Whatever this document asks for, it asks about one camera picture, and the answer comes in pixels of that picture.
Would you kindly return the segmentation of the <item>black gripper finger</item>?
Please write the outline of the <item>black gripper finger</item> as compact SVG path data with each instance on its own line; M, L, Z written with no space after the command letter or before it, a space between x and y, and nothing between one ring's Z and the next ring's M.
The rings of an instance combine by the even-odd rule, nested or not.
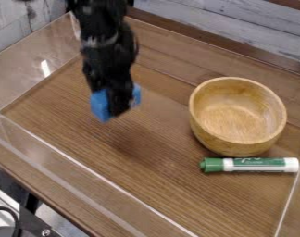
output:
M109 87L109 112L111 116L121 116L129 109L133 101L134 84L132 81Z
M109 69L105 66L94 67L89 63L85 63L82 72L93 93L109 89Z

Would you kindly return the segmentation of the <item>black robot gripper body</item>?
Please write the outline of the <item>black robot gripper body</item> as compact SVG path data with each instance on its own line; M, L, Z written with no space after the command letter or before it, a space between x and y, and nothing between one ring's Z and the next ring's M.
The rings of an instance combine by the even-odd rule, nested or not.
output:
M81 35L83 64L109 69L109 87L132 80L130 67L140 53L140 43L133 33L117 33L103 42L94 36Z

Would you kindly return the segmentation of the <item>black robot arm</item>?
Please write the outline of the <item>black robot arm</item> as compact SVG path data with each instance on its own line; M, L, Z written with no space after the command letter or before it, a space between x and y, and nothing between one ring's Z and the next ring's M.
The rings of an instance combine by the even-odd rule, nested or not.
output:
M79 26L79 52L91 92L106 90L109 112L121 116L130 108L134 82L130 69L140 42L125 21L126 0L66 0Z

